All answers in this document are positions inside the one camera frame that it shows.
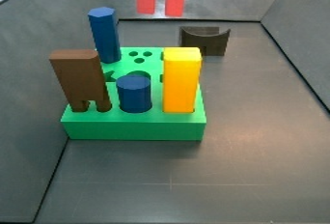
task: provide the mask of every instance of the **dark blue cylinder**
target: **dark blue cylinder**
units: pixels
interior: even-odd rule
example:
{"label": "dark blue cylinder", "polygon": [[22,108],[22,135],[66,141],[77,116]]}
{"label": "dark blue cylinder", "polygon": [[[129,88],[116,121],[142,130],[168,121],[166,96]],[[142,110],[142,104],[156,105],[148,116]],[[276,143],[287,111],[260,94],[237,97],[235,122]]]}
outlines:
{"label": "dark blue cylinder", "polygon": [[88,17],[100,61],[114,63],[121,58],[114,10],[106,7],[92,9]]}
{"label": "dark blue cylinder", "polygon": [[116,81],[120,108],[128,113],[141,113],[150,109],[150,81],[141,75],[125,75]]}

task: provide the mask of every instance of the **black curved block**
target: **black curved block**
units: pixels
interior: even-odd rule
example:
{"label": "black curved block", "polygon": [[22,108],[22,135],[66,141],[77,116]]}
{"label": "black curved block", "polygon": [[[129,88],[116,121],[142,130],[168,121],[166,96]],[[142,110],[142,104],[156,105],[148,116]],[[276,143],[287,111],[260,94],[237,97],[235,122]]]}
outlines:
{"label": "black curved block", "polygon": [[180,27],[180,46],[197,47],[201,56],[222,56],[231,29],[218,33],[218,27]]}

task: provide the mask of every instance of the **hole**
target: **hole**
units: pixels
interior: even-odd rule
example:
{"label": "hole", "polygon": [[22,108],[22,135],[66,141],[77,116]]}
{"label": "hole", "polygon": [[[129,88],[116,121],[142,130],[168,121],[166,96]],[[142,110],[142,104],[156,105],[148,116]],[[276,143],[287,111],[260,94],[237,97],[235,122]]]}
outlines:
{"label": "hole", "polygon": [[142,58],[136,58],[136,59],[133,60],[133,62],[134,62],[136,64],[141,64],[141,63],[144,62],[144,59],[142,59]]}
{"label": "hole", "polygon": [[116,82],[116,79],[112,77],[113,73],[114,73],[113,70],[104,73],[105,82]]}
{"label": "hole", "polygon": [[152,55],[152,53],[149,51],[142,52],[144,57],[149,57],[150,55]]}
{"label": "hole", "polygon": [[136,51],[132,51],[128,55],[130,56],[130,57],[134,57],[134,56],[137,56],[137,52]]}
{"label": "hole", "polygon": [[149,73],[146,73],[145,71],[141,71],[141,70],[132,71],[128,73],[128,75],[129,74],[141,75],[141,76],[146,77],[148,79],[150,79]]}

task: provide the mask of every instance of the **cylinder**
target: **cylinder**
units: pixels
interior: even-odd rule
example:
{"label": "cylinder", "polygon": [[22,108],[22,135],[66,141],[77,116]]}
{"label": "cylinder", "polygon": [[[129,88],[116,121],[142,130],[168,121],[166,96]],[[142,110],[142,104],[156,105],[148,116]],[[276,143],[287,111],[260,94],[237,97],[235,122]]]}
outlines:
{"label": "cylinder", "polygon": [[141,75],[125,75],[116,81],[120,108],[128,113],[141,113],[150,109],[150,81]]}

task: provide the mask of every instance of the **yellow rectangular block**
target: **yellow rectangular block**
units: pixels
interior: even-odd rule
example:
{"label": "yellow rectangular block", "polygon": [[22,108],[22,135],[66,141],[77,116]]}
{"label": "yellow rectangular block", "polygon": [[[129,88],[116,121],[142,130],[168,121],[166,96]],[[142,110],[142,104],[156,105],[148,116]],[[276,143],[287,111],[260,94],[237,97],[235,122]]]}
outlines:
{"label": "yellow rectangular block", "polygon": [[164,48],[164,112],[193,112],[200,70],[201,53],[196,47]]}

